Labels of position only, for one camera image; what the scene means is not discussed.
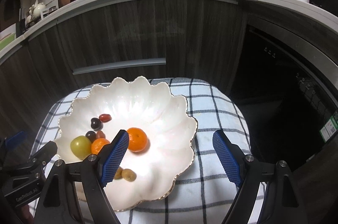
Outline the person left hand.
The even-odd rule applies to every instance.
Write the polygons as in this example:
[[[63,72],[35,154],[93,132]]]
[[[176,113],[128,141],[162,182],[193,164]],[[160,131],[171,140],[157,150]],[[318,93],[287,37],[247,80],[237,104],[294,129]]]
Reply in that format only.
[[[24,224],[33,224],[34,223],[34,218],[33,215],[31,214],[29,210],[29,205],[25,205],[20,208],[19,210],[19,216]]]

